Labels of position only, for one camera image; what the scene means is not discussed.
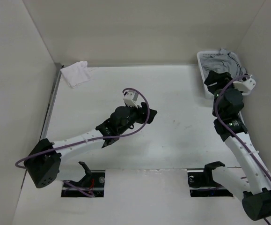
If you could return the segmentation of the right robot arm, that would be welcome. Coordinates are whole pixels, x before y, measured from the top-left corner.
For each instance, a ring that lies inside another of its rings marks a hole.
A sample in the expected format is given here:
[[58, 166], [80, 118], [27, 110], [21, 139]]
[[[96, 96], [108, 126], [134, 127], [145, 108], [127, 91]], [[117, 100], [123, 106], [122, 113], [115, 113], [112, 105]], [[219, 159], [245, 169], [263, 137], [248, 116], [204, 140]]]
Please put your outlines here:
[[240, 117], [243, 97], [251, 93], [256, 81], [248, 74], [232, 78], [228, 72], [210, 71], [204, 84], [214, 95], [214, 128], [237, 159], [247, 180], [237, 177], [218, 161], [205, 165], [203, 181], [210, 186], [217, 183], [226, 188], [242, 203], [251, 220], [266, 220], [271, 217], [271, 173]]

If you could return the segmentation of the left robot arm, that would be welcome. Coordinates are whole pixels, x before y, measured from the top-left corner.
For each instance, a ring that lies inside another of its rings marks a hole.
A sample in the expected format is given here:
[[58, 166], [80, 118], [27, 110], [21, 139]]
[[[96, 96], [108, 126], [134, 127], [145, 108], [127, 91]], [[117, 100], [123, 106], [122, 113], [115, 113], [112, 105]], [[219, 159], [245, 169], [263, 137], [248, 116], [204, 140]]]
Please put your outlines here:
[[70, 177], [61, 164], [86, 151], [106, 148], [133, 129], [136, 123], [150, 124], [157, 111], [149, 109], [142, 102], [140, 106], [120, 106], [96, 128], [80, 136], [51, 142], [48, 138], [40, 140], [23, 161], [36, 188], [43, 188], [55, 180], [69, 180]]

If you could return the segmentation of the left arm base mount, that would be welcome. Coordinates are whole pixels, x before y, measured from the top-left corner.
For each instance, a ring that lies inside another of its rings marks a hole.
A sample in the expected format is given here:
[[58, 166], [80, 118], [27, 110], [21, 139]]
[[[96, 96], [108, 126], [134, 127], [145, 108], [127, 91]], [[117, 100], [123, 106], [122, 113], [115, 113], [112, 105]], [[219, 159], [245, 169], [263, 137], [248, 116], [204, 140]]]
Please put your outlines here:
[[61, 197], [67, 198], [98, 198], [104, 197], [105, 186], [105, 170], [91, 170], [85, 162], [78, 162], [82, 170], [77, 174], [76, 172], [65, 171], [69, 176], [63, 183]]

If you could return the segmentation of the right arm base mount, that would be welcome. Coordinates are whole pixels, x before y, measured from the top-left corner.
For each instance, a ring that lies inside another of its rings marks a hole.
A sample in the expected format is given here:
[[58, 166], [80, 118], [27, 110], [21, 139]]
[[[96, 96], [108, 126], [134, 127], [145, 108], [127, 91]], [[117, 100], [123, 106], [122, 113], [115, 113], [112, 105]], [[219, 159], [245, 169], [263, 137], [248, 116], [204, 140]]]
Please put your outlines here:
[[225, 187], [213, 180], [212, 171], [218, 167], [225, 165], [217, 161], [206, 164], [202, 169], [187, 170], [191, 197], [233, 197]]

